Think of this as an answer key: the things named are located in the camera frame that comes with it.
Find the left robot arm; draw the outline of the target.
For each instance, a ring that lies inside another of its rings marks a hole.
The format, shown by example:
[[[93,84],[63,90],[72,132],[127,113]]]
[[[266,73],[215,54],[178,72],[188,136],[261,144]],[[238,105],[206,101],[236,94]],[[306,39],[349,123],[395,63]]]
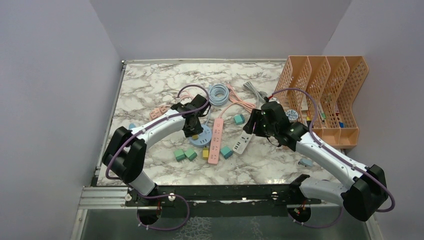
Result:
[[[210,103],[198,94],[191,102],[176,103],[161,117],[132,130],[119,127],[113,133],[101,162],[119,180],[138,191],[144,205],[157,200],[157,186],[144,172],[147,150],[167,136],[183,131],[189,138],[203,132],[199,118],[206,115]]]

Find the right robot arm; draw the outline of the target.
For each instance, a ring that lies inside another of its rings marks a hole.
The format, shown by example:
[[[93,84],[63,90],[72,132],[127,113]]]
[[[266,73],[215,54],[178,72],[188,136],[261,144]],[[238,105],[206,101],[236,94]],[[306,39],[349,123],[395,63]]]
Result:
[[[301,122],[290,122],[276,101],[253,109],[243,130],[257,137],[275,138],[278,146],[311,159],[339,181],[299,177],[288,190],[289,199],[296,204],[306,199],[324,200],[342,206],[352,217],[366,222],[382,211],[380,207],[390,197],[381,167],[357,162],[325,143]]]

